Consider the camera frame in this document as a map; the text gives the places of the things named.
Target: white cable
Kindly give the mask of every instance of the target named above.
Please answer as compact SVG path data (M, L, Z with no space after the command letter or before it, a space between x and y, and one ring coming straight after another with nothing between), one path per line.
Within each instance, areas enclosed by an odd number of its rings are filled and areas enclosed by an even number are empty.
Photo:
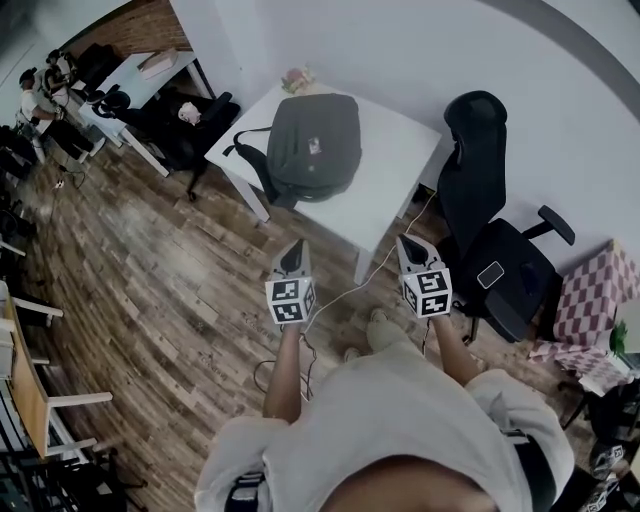
M413 226L414 222L417 221L420 217L422 217L422 214L424 213L424 211L427 209L427 206L429 206L429 203L431 202L431 200L436 196L436 193L434 192L431 197L427 200L426 204L424 205L424 207L422 208L422 210L420 210L420 213L409 223L409 226L407 226L407 229L405 230L405 233L408 233L409 230L411 229L411 226ZM313 322L315 322L316 318L318 317L318 315L320 313L322 313L325 309L327 309L329 306L332 306L333 304L335 304L336 302L338 302L340 299L342 299L343 297L346 297L347 295L349 295L350 293L353 293L357 290L360 290L362 288L364 288L365 286L367 286L371 280L373 279L373 276L375 276L378 273L378 270L380 270L382 267L384 267L384 264L387 262L387 260L389 259L389 256L391 256L391 253L393 252L395 246L392 246L391 249L389 249L389 252L387 253L387 255L385 256L384 260L382 260L382 263L380 263L380 265L378 266L378 268L376 268L371 275L369 276L369 279L367 279L363 284L356 286L355 288L351 288L351 290L348 290L346 292L344 292L341 295L338 295L335 299L333 299L331 302L329 302L328 304L326 304L325 306L322 306L318 311L315 312L315 314L311 317L311 321L309 322L309 324L307 325L307 328L303 331L302 334L307 334L307 332L309 331L309 329L311 329L311 326L313 325Z
M431 203L431 200L436 196L436 193L434 192L431 197L429 197L429 199L427 200L427 202L425 203L425 205L423 206L422 210L420 210L420 213L409 223L409 225L407 226L407 229L405 230L405 233L408 233L409 230L411 229L411 226L413 226L413 224L420 218L422 217L422 214L425 212L425 210L427 209L427 207L429 206L429 203ZM318 317L318 315L320 313L322 313L325 309L327 309L329 306L332 306L333 304L335 304L336 302L338 302L340 299L346 297L347 295L349 295L350 293L353 293L357 290L361 290L362 288L364 288L365 286L367 286L371 280L373 279L373 276L375 276L378 273L378 270L380 270L382 267L384 267L384 264L387 262L387 260L389 259L389 256L391 256L391 253L393 252L395 246L392 246L391 249L389 249L389 252L387 253L387 255L384 257L384 260L382 260L382 263L380 263L380 265L371 273L371 275L369 276L369 279L367 279L363 284L356 286L355 288L351 288L351 290L348 290L344 293L342 293L341 295L338 295L335 299L333 299L331 302L329 302L328 304L326 304L325 306L322 306L318 311L316 311L314 313L314 315L311 317L311 321L309 322L309 324L307 325L306 329L304 331L302 331L302 335L301 335L301 339L304 337L306 340L306 344L307 346L315 352L314 348L311 346L311 344L309 343L309 340L306 339L306 334L309 331L309 329L311 329L311 326L313 325L313 322L315 322L316 318ZM311 393L311 367L313 366L313 364L316 362L317 359L317 355L314 357L314 359L311 361L311 364L309 365L309 369L307 370L307 376L308 376L308 380L305 380L304 378L302 378L302 382L304 382L307 386L307 394L309 395L309 397L312 395ZM262 361L260 363L258 363L258 366L260 364L263 364L264 362L270 362L270 361ZM300 390L300 396L302 397L302 399L305 402L309 401L309 398L307 398L307 396L305 396L305 394L302 392L302 390Z

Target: gray backpack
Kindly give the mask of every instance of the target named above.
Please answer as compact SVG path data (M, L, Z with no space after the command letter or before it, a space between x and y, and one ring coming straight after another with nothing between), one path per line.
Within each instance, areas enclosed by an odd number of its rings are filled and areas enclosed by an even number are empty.
M238 138L271 131L267 155ZM235 149L258 174L267 200L293 209L298 201L322 201L351 184L362 156L358 104L350 96L317 94L288 98L269 128L238 132Z

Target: potted plant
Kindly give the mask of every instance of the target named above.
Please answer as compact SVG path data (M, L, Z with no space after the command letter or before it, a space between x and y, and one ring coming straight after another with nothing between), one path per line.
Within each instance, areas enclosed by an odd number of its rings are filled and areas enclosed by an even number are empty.
M613 326L611 336L609 337L609 348L614 355L620 356L624 354L624 340L627 337L627 324L624 320L620 320Z

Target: marker cube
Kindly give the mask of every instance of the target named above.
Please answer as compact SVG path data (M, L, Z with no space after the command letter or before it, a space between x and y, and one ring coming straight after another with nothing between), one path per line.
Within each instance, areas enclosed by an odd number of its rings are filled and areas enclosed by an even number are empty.
M418 318L449 313L452 295L448 268L402 276L402 296Z
M269 311L276 324L306 322L316 302L311 277L282 278L265 283Z

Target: table leg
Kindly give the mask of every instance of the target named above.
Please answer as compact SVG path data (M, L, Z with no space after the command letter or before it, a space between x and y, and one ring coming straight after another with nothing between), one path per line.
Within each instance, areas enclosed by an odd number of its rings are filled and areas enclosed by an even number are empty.
M20 256L26 256L27 253L24 251L21 251L20 249L16 249L13 245L9 245L6 242L2 242L0 241L0 247L2 247L3 249L8 249L10 251L15 252L16 254L19 254Z
M151 164L151 166L158 171L160 174L162 174L162 176L164 176L165 178L167 176L169 176L169 171L167 171L163 165L158 162L157 158L155 156L153 156L149 150L147 148L145 148L140 141L138 141L138 139L136 139L133 134L127 130L126 128L124 130L122 130L122 136L125 138L125 140L131 144L131 146L133 147L133 149L135 149L138 153L140 153L140 155L142 155L142 158L144 158L147 162L149 162Z
M77 441L75 443L61 444L59 446L47 446L47 456L60 455L65 452L74 452L76 450L82 450L84 448L90 448L97 444L95 437L85 439L84 441Z
M49 407L72 407L74 405L98 404L113 400L111 393L88 393L86 395L50 396Z
M196 84L196 89L198 89L200 96L209 100L213 99L211 97L211 94L209 94L209 89L207 89L207 84L205 84L204 78L198 72L198 68L196 67L195 62L192 62L187 66L187 71L191 75L191 80L193 80L193 83Z
M251 185L249 185L249 183L243 180L240 176L227 172L224 167L221 167L221 169L224 171L227 178L229 178L229 181L233 183L233 186L238 189L238 192L240 192L240 195L251 207L253 213L255 213L262 222L267 222L269 220L269 212L260 202L260 199L258 199L258 196L251 188Z
M409 205L411 204L411 199L413 198L413 194L416 193L416 188L418 188L418 185L416 185L411 189L411 191L409 192L409 195L404 200L404 203L402 203L400 210L398 210L396 217L398 217L399 219L402 219L402 217L404 217L404 214L407 213L407 208L409 208Z
M43 313L45 315L59 316L59 317L64 316L64 311L58 308L43 306L42 304L36 304L35 302L29 302L28 300L18 299L16 297L13 298L13 302L16 306L22 309L37 311L38 313Z
M358 253L358 263L356 264L356 275L353 278L357 285L361 285L364 282L372 261L373 253L365 249L360 249L360 252Z
M118 138L118 137L114 137L113 135L111 135L110 133L104 133L104 136L109 139L111 142L113 142L113 145L117 148L121 148L122 147L122 141Z

